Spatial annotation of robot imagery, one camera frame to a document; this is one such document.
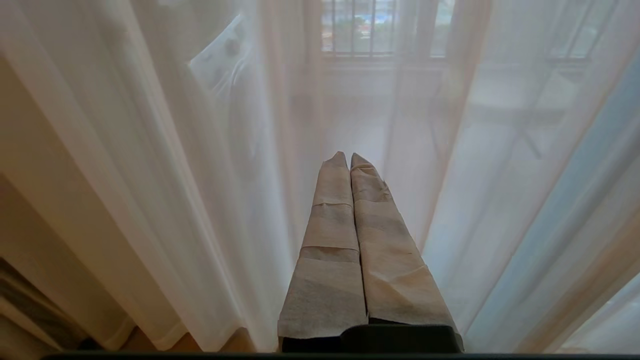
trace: curtain fold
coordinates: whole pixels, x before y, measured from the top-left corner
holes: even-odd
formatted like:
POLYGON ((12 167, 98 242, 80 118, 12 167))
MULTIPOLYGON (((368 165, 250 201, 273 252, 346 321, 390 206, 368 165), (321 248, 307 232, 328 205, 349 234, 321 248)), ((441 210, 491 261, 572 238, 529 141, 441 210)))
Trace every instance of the curtain fold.
POLYGON ((468 352, 637 351, 601 337, 640 331, 637 1, 0 6, 35 102, 3 121, 0 170, 156 347, 246 327, 275 349, 343 151, 394 189, 468 352))

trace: sheer curtain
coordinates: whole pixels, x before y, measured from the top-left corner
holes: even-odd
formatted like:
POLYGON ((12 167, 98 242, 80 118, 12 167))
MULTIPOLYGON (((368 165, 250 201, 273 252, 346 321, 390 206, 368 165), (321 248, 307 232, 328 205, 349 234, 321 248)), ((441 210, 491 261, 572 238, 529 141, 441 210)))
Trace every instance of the sheer curtain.
POLYGON ((1 6, 4 56, 137 258, 60 238, 145 333, 273 350, 343 151, 393 189, 467 351, 640 352, 639 2, 1 6), (122 295, 139 268, 167 315, 122 295))

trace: paper wrapping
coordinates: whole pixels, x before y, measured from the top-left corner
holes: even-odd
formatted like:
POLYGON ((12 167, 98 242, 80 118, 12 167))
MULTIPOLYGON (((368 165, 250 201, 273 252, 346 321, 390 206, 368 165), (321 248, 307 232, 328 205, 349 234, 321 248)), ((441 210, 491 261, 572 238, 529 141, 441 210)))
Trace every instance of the paper wrapping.
POLYGON ((340 336, 368 323, 351 176, 344 153, 320 168, 311 215, 285 298, 278 336, 340 336))
POLYGON ((358 154, 351 158, 351 187, 369 318, 449 325, 458 333, 387 184, 358 154))

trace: floor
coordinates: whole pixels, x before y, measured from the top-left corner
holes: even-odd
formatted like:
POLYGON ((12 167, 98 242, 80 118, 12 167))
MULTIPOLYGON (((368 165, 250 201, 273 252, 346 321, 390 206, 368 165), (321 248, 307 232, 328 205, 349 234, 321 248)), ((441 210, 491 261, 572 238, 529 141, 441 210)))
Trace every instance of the floor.
MULTIPOLYGON (((140 328, 135 328, 120 351, 151 352, 158 350, 156 350, 149 338, 140 330, 140 328)), ((187 333, 167 351, 202 352, 202 349, 200 349, 191 335, 187 333)), ((251 343, 251 339, 249 338, 249 334, 246 329, 240 328, 231 335, 229 340, 227 340, 227 343, 220 349, 220 352, 255 352, 255 348, 253 347, 253 343, 251 343)))

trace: white curtain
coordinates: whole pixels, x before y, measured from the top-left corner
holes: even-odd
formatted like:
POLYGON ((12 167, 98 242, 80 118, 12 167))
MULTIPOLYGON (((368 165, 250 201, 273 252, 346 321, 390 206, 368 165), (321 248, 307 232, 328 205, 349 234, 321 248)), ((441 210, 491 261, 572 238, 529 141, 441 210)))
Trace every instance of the white curtain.
POLYGON ((117 236, 57 225, 44 158, 2 171, 156 346, 246 327, 275 348, 343 151, 392 189, 468 352, 640 352, 640 2, 1 8, 4 56, 117 236))

